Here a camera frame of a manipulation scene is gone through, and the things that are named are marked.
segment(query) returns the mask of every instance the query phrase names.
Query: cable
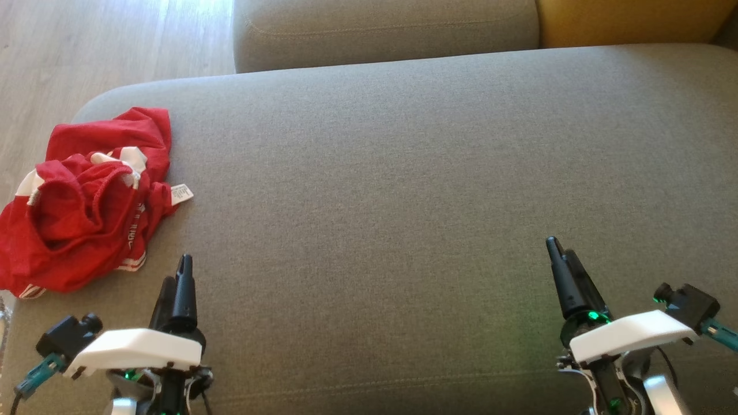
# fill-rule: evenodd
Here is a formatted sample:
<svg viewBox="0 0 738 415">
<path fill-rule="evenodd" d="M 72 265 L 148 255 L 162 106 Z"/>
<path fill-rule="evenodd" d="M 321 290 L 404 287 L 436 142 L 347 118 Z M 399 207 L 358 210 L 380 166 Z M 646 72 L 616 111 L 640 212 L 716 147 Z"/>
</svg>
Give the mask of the cable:
<svg viewBox="0 0 738 415">
<path fill-rule="evenodd" d="M 187 384 L 187 390 L 184 391 L 184 402 L 187 403 L 187 413 L 192 413 L 192 408 L 190 407 L 190 390 L 192 389 L 192 384 L 194 383 L 194 380 L 191 380 L 189 384 Z"/>
<path fill-rule="evenodd" d="M 661 348 L 661 346 L 656 346 L 656 349 L 661 352 L 661 356 L 663 357 L 663 360 L 666 362 L 666 365 L 669 367 L 669 371 L 672 373 L 672 380 L 674 381 L 674 387 L 676 389 L 679 389 L 679 382 L 677 381 L 677 371 L 674 370 L 674 366 L 672 366 L 672 361 L 669 360 L 669 358 L 666 356 L 666 352 Z"/>
<path fill-rule="evenodd" d="M 207 412 L 207 415 L 213 415 L 213 410 L 210 409 L 210 401 L 207 398 L 207 395 L 205 392 L 202 392 L 202 402 L 205 402 L 205 411 Z"/>
<path fill-rule="evenodd" d="M 18 405 L 21 403 L 21 397 L 23 395 L 21 394 L 15 394 L 15 399 L 13 400 L 13 406 L 10 407 L 10 415 L 15 415 L 16 412 L 18 412 Z"/>
</svg>

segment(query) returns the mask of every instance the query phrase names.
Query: green led light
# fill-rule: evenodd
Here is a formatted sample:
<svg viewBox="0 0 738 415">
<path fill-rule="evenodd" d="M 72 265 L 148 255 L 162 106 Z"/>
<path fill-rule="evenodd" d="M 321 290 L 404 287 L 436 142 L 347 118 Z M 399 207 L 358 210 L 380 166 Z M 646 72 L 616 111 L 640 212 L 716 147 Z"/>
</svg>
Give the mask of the green led light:
<svg viewBox="0 0 738 415">
<path fill-rule="evenodd" d="M 610 400 L 610 404 L 607 405 L 607 408 L 610 410 L 611 414 L 617 414 L 618 409 L 620 409 L 620 405 L 622 405 L 623 401 L 620 398 L 612 398 Z"/>
</svg>

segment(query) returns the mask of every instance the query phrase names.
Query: robotic arm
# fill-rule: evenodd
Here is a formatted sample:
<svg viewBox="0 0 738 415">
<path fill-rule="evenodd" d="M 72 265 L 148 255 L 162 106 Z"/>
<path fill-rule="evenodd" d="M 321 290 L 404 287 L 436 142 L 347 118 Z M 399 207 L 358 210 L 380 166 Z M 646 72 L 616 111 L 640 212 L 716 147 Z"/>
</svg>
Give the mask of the robotic arm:
<svg viewBox="0 0 738 415">
<path fill-rule="evenodd" d="M 197 328 L 197 303 L 190 255 L 179 261 L 176 277 L 162 283 L 147 329 L 109 330 L 89 314 L 64 318 L 41 336 L 36 351 L 44 360 L 15 387 L 10 410 L 55 373 L 76 380 L 106 370 L 114 385 L 108 415 L 190 415 L 190 401 L 205 396 L 213 382 L 201 365 L 205 336 Z"/>
<path fill-rule="evenodd" d="M 561 333 L 566 355 L 558 367 L 587 379 L 593 405 L 585 414 L 689 415 L 671 380 L 648 377 L 650 355 L 658 350 L 666 357 L 659 345 L 677 340 L 691 345 L 702 334 L 738 351 L 738 334 L 714 319 L 717 300 L 688 284 L 677 291 L 662 284 L 654 300 L 666 303 L 665 312 L 614 320 L 575 252 L 553 236 L 546 247 L 566 320 Z"/>
</svg>

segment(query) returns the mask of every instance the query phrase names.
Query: black connector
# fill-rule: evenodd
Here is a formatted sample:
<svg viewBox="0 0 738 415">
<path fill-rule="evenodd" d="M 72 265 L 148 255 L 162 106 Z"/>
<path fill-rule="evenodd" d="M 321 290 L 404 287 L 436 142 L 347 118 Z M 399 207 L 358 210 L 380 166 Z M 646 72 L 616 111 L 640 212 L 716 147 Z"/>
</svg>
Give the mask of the black connector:
<svg viewBox="0 0 738 415">
<path fill-rule="evenodd" d="M 720 303 L 715 297 L 689 284 L 684 284 L 674 291 L 667 283 L 663 283 L 654 293 L 653 299 L 659 303 L 666 303 L 666 313 L 669 317 L 678 320 L 699 335 L 702 334 L 703 323 L 714 318 L 720 311 Z"/>
<path fill-rule="evenodd" d="M 103 322 L 92 313 L 84 316 L 82 321 L 68 315 L 41 336 L 36 343 L 36 351 L 42 357 L 56 354 L 70 363 L 94 341 L 95 335 L 102 329 Z"/>
</svg>

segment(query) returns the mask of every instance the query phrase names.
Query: couch cushion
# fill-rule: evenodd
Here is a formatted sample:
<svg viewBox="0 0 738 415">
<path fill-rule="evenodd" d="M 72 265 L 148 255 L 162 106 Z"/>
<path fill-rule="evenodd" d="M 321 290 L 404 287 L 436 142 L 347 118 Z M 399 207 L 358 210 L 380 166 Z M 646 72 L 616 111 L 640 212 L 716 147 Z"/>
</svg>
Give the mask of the couch cushion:
<svg viewBox="0 0 738 415">
<path fill-rule="evenodd" d="M 236 0 L 237 72 L 535 49 L 534 0 Z"/>
<path fill-rule="evenodd" d="M 21 302 L 1 379 L 67 313 L 144 326 L 195 261 L 215 414 L 577 414 L 545 237 L 616 316 L 691 283 L 738 327 L 738 53 L 550 49 L 172 80 L 76 121 L 171 110 L 170 181 L 194 199 L 137 273 Z M 734 356 L 666 347 L 695 414 L 735 414 Z M 99 414 L 102 374 L 55 377 L 25 414 Z M 202 414 L 198 402 L 197 413 Z"/>
</svg>

